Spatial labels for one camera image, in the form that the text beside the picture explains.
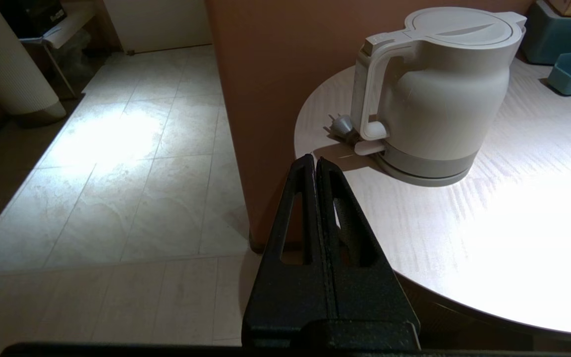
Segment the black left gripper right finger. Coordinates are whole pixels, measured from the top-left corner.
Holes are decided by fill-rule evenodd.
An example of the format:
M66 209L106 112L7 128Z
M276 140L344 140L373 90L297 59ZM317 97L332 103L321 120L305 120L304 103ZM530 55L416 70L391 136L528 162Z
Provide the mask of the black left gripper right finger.
M333 308L320 324L332 349L417 349L420 323L342 170L317 163L320 223Z

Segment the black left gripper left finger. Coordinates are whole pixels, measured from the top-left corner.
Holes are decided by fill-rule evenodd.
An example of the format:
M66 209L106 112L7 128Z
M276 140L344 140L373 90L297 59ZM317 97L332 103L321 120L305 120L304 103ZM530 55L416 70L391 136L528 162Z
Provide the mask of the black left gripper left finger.
M303 264L282 260L296 195L302 198ZM320 232L315 161L310 154L290 167L271 233L242 319L244 347L289 347L313 321L329 318L326 253Z

